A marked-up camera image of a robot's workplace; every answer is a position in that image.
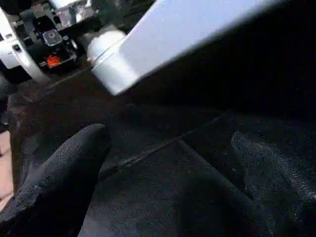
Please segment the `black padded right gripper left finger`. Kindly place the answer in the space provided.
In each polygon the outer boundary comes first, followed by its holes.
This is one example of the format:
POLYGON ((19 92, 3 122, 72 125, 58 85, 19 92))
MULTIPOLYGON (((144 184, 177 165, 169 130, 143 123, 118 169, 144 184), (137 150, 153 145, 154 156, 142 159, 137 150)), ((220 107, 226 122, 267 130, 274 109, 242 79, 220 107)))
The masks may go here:
POLYGON ((2 237, 76 237, 110 150, 103 124, 66 140, 17 190, 0 213, 2 237))

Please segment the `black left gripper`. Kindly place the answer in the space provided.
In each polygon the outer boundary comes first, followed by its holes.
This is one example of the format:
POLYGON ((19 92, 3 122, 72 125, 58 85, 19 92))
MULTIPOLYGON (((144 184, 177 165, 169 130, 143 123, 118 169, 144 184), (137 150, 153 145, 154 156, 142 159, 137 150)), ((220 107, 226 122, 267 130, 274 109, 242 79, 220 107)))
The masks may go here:
POLYGON ((61 21, 51 11, 23 11, 16 32, 27 52, 45 73, 68 73, 76 68, 77 49, 61 32, 61 21))

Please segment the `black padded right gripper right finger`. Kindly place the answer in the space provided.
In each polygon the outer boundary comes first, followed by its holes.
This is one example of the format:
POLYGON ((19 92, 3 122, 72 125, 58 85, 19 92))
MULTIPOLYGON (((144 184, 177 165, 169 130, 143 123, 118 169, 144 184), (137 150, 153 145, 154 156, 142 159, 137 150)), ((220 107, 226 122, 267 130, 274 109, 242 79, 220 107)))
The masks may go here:
POLYGON ((245 185, 275 236, 316 235, 316 169, 280 146, 237 131, 231 146, 245 185))

